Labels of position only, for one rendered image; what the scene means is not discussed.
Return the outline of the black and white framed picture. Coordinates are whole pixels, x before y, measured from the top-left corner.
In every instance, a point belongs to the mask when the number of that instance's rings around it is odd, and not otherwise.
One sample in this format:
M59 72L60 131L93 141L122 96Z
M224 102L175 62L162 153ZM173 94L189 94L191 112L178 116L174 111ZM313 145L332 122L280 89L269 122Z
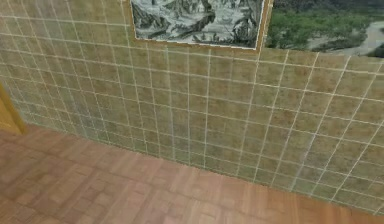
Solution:
M130 0L139 40L258 50L273 0Z

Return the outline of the window with green landscape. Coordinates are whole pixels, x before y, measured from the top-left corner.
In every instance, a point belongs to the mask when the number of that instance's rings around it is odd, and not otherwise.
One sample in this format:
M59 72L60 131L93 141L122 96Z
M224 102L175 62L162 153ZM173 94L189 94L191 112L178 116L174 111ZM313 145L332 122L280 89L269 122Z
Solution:
M266 46L384 58L384 0L274 0Z

